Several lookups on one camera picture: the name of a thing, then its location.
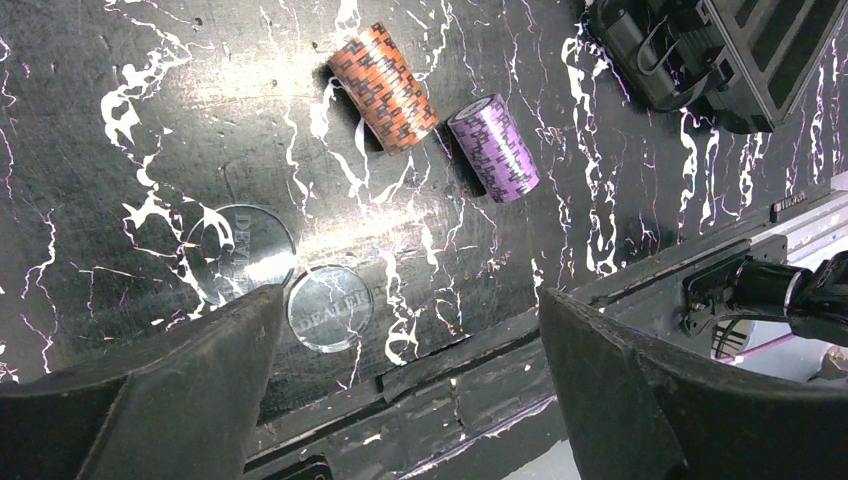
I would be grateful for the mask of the black poker set case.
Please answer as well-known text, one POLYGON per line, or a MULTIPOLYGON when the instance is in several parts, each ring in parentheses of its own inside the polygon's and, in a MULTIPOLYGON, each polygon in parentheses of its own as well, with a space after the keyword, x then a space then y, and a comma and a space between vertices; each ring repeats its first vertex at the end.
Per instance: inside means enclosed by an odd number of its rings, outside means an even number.
POLYGON ((771 133, 796 109, 846 13, 845 0, 596 1, 589 30, 645 107, 771 133))

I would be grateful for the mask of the purple poker chip stack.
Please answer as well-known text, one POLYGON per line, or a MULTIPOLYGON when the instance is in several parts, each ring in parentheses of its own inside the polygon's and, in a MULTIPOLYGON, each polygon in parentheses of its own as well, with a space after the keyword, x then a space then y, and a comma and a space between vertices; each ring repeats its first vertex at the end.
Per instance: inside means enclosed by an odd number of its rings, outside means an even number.
POLYGON ((518 200, 538 185, 532 153, 501 95, 473 100, 447 125, 494 202, 518 200))

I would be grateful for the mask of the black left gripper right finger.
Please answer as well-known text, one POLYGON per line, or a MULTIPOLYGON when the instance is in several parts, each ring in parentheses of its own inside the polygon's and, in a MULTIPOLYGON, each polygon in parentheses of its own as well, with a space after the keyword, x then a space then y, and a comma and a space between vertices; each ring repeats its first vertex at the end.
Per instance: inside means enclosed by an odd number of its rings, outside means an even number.
POLYGON ((722 364, 558 291, 539 329, 584 479, 843 479, 847 393, 722 364))

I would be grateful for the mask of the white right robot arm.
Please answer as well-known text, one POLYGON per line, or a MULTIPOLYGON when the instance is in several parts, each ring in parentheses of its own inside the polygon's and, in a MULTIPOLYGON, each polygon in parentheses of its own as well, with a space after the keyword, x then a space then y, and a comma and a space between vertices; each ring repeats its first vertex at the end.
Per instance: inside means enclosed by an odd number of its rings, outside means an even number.
POLYGON ((795 336, 847 345, 847 253, 816 270, 737 255, 683 281, 683 332, 697 336, 723 321, 784 323, 795 336))

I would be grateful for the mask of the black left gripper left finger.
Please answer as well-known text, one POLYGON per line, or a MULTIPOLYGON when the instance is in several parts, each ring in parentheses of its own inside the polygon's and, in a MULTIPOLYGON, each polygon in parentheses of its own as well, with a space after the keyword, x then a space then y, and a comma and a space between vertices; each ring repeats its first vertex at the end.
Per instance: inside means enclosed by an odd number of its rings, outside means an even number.
POLYGON ((266 285, 153 338, 1 387, 5 479, 237 479, 284 316, 266 285))

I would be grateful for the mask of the clear acrylic button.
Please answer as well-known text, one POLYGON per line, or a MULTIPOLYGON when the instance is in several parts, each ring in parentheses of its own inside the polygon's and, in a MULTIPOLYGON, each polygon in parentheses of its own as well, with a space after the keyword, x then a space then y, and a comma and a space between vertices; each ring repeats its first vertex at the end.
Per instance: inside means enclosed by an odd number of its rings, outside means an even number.
POLYGON ((297 265, 295 243, 270 210, 231 204, 189 230, 185 252, 203 300, 212 308, 261 286, 286 284, 297 265))

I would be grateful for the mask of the orange grey poker chip stack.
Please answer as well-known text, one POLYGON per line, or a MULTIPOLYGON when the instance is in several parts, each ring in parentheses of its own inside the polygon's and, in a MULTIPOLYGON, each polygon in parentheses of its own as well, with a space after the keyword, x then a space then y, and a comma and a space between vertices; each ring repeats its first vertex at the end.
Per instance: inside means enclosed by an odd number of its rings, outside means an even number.
POLYGON ((347 41, 328 66, 387 154, 412 148, 440 123, 383 23, 347 41))

